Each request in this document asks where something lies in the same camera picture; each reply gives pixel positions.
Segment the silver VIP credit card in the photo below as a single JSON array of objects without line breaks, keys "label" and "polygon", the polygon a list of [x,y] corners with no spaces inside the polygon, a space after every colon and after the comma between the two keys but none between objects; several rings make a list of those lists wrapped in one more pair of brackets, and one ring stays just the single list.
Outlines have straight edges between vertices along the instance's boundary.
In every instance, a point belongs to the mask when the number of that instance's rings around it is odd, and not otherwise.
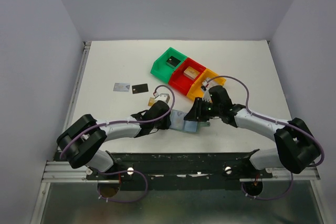
[{"label": "silver VIP credit card", "polygon": [[113,86],[114,92],[129,92],[130,84],[129,83],[115,83]]}]

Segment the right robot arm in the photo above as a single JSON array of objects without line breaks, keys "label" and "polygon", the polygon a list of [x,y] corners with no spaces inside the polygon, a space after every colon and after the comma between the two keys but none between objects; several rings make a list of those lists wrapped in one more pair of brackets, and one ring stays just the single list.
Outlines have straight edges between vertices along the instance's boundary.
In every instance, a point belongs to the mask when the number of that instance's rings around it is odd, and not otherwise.
[{"label": "right robot arm", "polygon": [[284,121],[257,115],[245,105],[233,104],[222,86],[211,87],[206,95],[207,98],[194,100],[184,118],[186,121],[207,122],[220,118],[225,124],[250,130],[275,142],[276,148],[249,153],[249,160],[241,165],[246,177],[255,177],[266,168],[285,168],[299,174],[322,156],[321,147],[303,120]]}]

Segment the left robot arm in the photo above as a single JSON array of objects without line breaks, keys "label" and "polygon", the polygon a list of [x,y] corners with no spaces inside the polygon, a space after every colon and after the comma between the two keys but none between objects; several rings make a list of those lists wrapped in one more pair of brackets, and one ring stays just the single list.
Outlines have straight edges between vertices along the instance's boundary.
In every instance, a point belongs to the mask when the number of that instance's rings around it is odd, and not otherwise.
[{"label": "left robot arm", "polygon": [[91,114],[85,114],[57,138],[60,159],[68,161],[73,169],[87,166],[98,170],[104,179],[112,179],[116,162],[108,151],[100,150],[101,145],[120,138],[146,136],[154,129],[167,130],[171,125],[170,111],[165,102],[158,101],[126,120],[99,123]]}]

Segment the tan gold credit card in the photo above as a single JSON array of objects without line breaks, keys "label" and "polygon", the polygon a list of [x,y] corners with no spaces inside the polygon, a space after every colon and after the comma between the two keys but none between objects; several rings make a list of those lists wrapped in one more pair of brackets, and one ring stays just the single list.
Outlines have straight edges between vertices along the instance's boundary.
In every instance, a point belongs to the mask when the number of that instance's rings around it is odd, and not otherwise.
[{"label": "tan gold credit card", "polygon": [[152,106],[155,103],[155,98],[154,97],[150,97],[149,101],[148,101],[148,106]]}]

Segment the black credit card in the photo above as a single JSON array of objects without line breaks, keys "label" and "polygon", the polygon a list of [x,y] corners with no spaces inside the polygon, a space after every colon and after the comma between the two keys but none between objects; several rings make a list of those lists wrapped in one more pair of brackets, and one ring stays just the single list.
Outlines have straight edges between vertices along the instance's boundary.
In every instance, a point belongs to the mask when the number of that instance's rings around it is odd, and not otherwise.
[{"label": "black credit card", "polygon": [[137,84],[132,86],[132,94],[146,93],[149,91],[148,84]]}]

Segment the grey-green card holder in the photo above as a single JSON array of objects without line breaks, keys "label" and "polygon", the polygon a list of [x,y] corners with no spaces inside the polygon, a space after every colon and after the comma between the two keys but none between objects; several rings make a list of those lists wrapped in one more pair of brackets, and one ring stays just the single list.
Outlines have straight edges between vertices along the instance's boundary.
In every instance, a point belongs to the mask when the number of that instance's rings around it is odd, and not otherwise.
[{"label": "grey-green card holder", "polygon": [[187,133],[197,133],[202,127],[209,127],[209,122],[186,121],[185,112],[172,110],[170,113],[170,129]]}]

